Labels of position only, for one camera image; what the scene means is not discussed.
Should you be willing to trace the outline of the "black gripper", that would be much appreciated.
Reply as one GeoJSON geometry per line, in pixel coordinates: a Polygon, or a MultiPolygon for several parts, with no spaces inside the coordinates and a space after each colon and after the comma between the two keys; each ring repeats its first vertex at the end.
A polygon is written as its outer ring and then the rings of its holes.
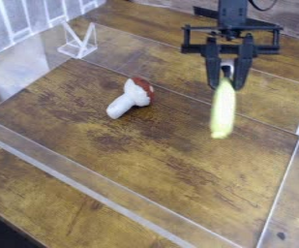
{"type": "MultiPolygon", "coordinates": [[[[254,0],[219,0],[221,5],[253,5],[253,7],[265,12],[265,9],[255,5],[254,0]]],[[[221,76],[221,62],[219,54],[237,54],[235,59],[235,74],[234,74],[234,88],[241,90],[245,86],[249,71],[253,65],[253,58],[259,54],[274,55],[279,53],[279,34],[281,30],[246,30],[246,31],[227,31],[225,33],[210,30],[195,30],[195,27],[186,24],[182,29],[185,31],[185,41],[182,43],[182,53],[199,53],[206,58],[206,70],[209,85],[215,89],[219,85],[221,76]],[[210,37],[205,44],[191,43],[193,31],[205,31],[210,37]],[[265,31],[273,33],[273,43],[270,45],[257,45],[254,41],[253,31],[265,31]]]]}

